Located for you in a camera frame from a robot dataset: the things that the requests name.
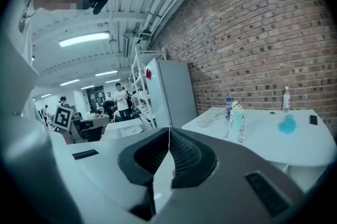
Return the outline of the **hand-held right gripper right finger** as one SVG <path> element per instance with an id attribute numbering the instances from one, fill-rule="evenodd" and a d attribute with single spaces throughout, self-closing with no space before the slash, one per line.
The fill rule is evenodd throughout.
<path id="1" fill-rule="evenodd" d="M 175 134 L 209 146 L 217 162 L 198 186 L 172 190 L 157 223 L 287 223 L 303 201 L 299 186 L 252 150 L 171 128 Z"/>

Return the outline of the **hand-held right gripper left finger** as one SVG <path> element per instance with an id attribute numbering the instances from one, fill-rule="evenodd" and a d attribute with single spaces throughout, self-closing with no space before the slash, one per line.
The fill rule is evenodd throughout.
<path id="1" fill-rule="evenodd" d="M 141 218 L 150 194 L 131 183 L 118 165 L 120 152 L 155 134 L 150 130 L 122 138 L 67 145 L 51 132 L 54 157 L 61 178 L 76 205 L 79 223 L 153 223 Z"/>

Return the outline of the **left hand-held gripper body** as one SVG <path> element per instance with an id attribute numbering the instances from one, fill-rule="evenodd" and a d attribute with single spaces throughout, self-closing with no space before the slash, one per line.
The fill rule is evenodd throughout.
<path id="1" fill-rule="evenodd" d="M 69 131 L 71 129 L 74 110 L 65 106 L 58 105 L 56 107 L 53 124 L 54 126 Z"/>

